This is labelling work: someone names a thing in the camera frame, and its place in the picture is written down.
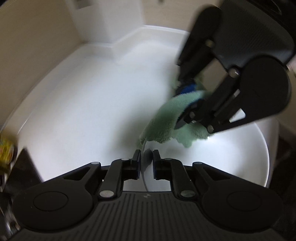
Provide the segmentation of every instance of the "white sink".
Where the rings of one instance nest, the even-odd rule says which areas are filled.
[[[97,55],[98,51],[106,53],[101,50],[110,46],[83,46],[37,85],[26,99],[34,99],[32,95],[39,91],[40,97],[32,104],[34,111],[18,133],[18,147],[27,147],[43,180],[93,161],[110,165],[115,159],[133,155],[143,128],[173,94],[171,83],[178,72],[175,60],[185,35],[184,31],[159,27],[140,29],[117,46],[120,58]],[[7,129],[13,121],[20,122],[24,103]],[[266,130],[268,143],[277,134],[277,129]],[[276,151],[274,141],[271,146]],[[254,123],[198,141],[187,152],[177,150],[180,148],[173,151],[184,164],[192,164],[194,156],[195,160],[266,184],[270,153]],[[161,155],[171,157],[166,152]],[[145,191],[141,181],[125,182],[125,189]]]

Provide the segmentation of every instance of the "white bowl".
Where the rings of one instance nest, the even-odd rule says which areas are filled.
[[[149,150],[159,150],[161,158],[174,158],[191,166],[201,161],[250,182],[266,186],[269,155],[265,139],[255,123],[217,133],[207,140],[197,140],[185,148],[175,139],[159,144],[145,142],[142,149],[141,173],[147,191],[169,191],[166,180],[153,179]]]

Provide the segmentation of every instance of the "backsplash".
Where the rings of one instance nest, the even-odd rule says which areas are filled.
[[[217,5],[218,0],[142,0],[145,23],[190,30],[196,14],[205,5]]]

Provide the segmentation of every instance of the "yellow bottle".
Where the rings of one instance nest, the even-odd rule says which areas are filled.
[[[8,165],[13,157],[14,144],[0,135],[0,163]]]

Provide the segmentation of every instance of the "ribbed black surface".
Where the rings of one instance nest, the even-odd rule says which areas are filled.
[[[123,192],[113,201],[101,202],[80,225],[43,234],[23,229],[12,241],[181,241],[283,240],[269,229],[255,234],[225,231],[209,222],[193,202],[176,199],[171,192]]]
[[[225,0],[221,5],[223,22],[215,35],[214,53],[225,68],[243,67],[260,55],[273,56],[286,63],[294,41],[274,19],[245,0]]]

